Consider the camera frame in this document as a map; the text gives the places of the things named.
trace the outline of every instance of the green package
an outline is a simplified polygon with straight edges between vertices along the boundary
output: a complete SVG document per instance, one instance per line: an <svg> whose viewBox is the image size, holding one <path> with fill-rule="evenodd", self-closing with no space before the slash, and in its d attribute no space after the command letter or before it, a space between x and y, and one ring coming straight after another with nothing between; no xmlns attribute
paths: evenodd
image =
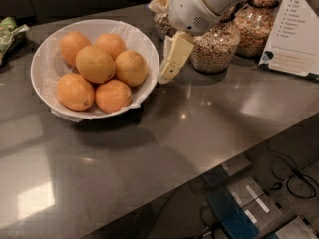
<svg viewBox="0 0 319 239"><path fill-rule="evenodd" d="M18 26L14 18L7 17L0 21L0 66L6 53L12 51L25 38L27 25Z"/></svg>

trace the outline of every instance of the white bowl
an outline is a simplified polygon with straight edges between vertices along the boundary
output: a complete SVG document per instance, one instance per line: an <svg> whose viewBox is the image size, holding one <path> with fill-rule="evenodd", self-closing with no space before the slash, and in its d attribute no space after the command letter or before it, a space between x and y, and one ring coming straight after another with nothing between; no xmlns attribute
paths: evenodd
<svg viewBox="0 0 319 239"><path fill-rule="evenodd" d="M72 111L61 105L56 95L56 85L61 76L74 72L62 59L60 39L70 31L80 31L92 43L103 33L115 33L126 42L128 49L141 53L147 60L150 71L146 80L133 89L132 103L111 114L104 113L96 105L82 112ZM71 121L93 120L116 116L129 109L138 108L157 83L160 69L159 54L151 40L136 27L113 20L87 20L68 25L49 36L39 47L31 64L31 80L39 97L55 115Z"/></svg>

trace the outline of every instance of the round orange fruit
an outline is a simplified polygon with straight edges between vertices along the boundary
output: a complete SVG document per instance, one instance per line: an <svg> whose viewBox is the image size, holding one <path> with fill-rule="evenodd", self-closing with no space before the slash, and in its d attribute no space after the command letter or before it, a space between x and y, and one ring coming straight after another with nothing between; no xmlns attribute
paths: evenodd
<svg viewBox="0 0 319 239"><path fill-rule="evenodd" d="M60 40L59 47L65 63L69 66L76 66L78 52L85 46L91 45L90 40L78 31L71 31Z"/></svg>
<svg viewBox="0 0 319 239"><path fill-rule="evenodd" d="M81 75L68 73L58 81L57 97L65 107L74 111L83 111L94 102L95 91L92 84Z"/></svg>
<svg viewBox="0 0 319 239"><path fill-rule="evenodd" d="M113 113L131 103L132 92L126 84L118 80L110 80L97 87L95 100L102 111Z"/></svg>
<svg viewBox="0 0 319 239"><path fill-rule="evenodd" d="M126 50L120 53L115 62L117 66L117 79L129 87L137 87L148 75L148 63L144 57L136 51Z"/></svg>
<svg viewBox="0 0 319 239"><path fill-rule="evenodd" d="M127 45L122 37L113 33L100 35L94 45L110 53L114 60L120 53L127 49Z"/></svg>
<svg viewBox="0 0 319 239"><path fill-rule="evenodd" d="M111 55L93 45L84 47L78 53L76 65L85 79L96 84L108 81L116 72L116 64Z"/></svg>

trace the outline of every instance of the glass jar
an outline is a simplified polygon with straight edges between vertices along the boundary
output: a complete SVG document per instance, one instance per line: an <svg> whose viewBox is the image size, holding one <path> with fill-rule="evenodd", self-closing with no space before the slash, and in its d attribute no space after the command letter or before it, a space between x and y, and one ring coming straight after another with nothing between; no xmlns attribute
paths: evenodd
<svg viewBox="0 0 319 239"><path fill-rule="evenodd" d="M190 59L198 71L214 74L227 69L240 42L233 19L233 16L222 19L205 34L194 38Z"/></svg>
<svg viewBox="0 0 319 239"><path fill-rule="evenodd" d="M170 24L167 13L155 13L154 23L156 32L162 41L166 36L172 37L177 32L177 29Z"/></svg>
<svg viewBox="0 0 319 239"><path fill-rule="evenodd" d="M246 58L260 57L273 27L278 0L249 0L234 20L240 32L236 54Z"/></svg>

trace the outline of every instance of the countertop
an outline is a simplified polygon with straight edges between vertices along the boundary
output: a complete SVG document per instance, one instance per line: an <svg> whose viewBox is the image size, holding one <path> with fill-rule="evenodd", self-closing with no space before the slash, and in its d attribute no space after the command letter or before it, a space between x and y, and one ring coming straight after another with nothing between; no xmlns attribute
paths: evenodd
<svg viewBox="0 0 319 239"><path fill-rule="evenodd" d="M0 69L0 238L78 239L319 112L319 85L234 57L205 75L187 64L139 109L79 123L50 112L30 79L53 32L85 19L140 28L145 5L31 27Z"/></svg>

